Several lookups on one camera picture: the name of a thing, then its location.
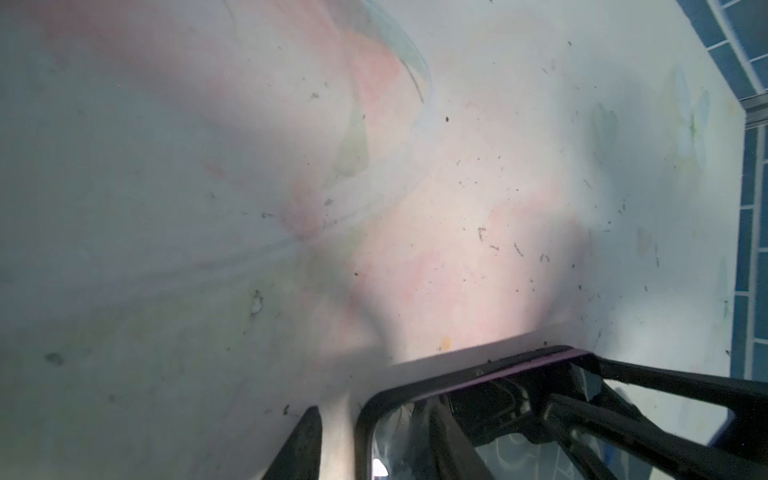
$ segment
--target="white grout line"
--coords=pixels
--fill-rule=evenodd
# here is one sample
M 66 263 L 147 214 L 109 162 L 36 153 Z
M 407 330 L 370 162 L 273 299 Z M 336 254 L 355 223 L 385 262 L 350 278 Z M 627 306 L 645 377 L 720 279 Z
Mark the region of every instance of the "white grout line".
M 725 38 L 728 39 L 731 46 L 733 47 L 733 52 L 736 53 L 736 58 L 739 59 L 739 63 L 744 69 L 747 78 L 750 79 L 750 83 L 755 89 L 755 92 L 761 93 L 763 91 L 763 82 L 760 81 L 760 77 L 757 76 L 757 73 L 750 63 L 749 58 L 746 57 L 746 53 L 744 53 L 744 47 L 742 47 L 739 43 L 739 37 L 733 30 L 733 26 L 730 24 L 730 20 L 728 20 L 728 17 L 723 10 L 723 6 L 718 2 L 718 0 L 707 0 L 707 4 L 710 6 L 712 15 L 715 16 L 715 20 L 717 20 L 717 24 L 720 26 L 720 29 L 723 30 Z
M 766 128 L 757 128 L 757 148 L 755 154 L 763 158 L 765 154 Z M 760 245 L 760 202 L 763 200 L 763 162 L 757 162 L 755 169 L 755 210 L 752 220 L 752 248 L 750 255 L 750 282 L 746 302 L 746 344 L 744 348 L 744 379 L 752 379 L 752 362 L 755 356 L 755 299 L 757 293 L 757 260 Z
M 727 39 L 723 41 L 719 41 L 715 45 L 710 45 L 709 47 L 707 47 L 707 51 L 714 50 L 717 47 L 722 47 L 726 43 L 729 43 Z

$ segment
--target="flower petal print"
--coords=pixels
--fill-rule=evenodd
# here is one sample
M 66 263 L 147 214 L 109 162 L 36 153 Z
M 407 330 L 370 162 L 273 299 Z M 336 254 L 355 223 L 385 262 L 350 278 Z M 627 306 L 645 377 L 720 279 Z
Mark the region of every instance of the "flower petal print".
M 685 74 L 679 65 L 675 68 L 675 91 L 677 111 L 680 114 L 680 123 L 677 126 L 677 153 L 682 158 L 695 157 L 699 167 L 704 168 L 707 165 L 704 135 L 710 117 L 710 92 L 704 91 L 695 109 L 692 108 Z

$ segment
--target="black speck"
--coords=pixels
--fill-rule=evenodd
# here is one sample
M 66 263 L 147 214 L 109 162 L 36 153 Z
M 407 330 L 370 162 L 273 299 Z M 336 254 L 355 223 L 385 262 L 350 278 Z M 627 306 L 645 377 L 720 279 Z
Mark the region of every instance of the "black speck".
M 51 352 L 45 356 L 45 361 L 56 366 L 64 365 L 64 357 L 56 352 Z

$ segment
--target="white table surface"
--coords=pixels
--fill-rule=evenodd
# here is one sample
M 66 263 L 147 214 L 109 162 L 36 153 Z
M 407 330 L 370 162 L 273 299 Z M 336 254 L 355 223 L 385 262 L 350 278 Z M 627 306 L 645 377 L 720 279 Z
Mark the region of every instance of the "white table surface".
M 317 404 L 352 478 L 372 394 L 544 342 L 728 374 L 744 113 L 674 0 L 0 12 L 0 477 L 259 478 Z

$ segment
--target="dark stain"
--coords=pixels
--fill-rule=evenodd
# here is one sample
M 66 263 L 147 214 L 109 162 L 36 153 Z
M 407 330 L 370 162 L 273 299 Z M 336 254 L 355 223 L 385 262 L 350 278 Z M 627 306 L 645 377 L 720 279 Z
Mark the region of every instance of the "dark stain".
M 64 357 L 61 356 L 61 354 L 56 352 L 51 352 L 48 355 L 45 356 L 45 361 L 50 363 L 51 365 L 55 366 L 62 366 L 64 365 Z
M 408 71 L 408 75 L 411 76 L 411 81 L 413 82 L 413 86 L 416 87 L 416 93 L 419 94 L 419 100 L 421 100 L 422 103 L 424 103 L 424 95 L 422 95 L 422 89 L 419 88 L 419 83 L 416 81 L 416 77 L 413 76 L 413 72 L 411 72 L 411 68 L 408 66 L 407 63 L 405 63 L 402 60 L 402 58 L 400 58 L 400 63 L 402 63 L 402 66 L 405 67 L 406 70 Z

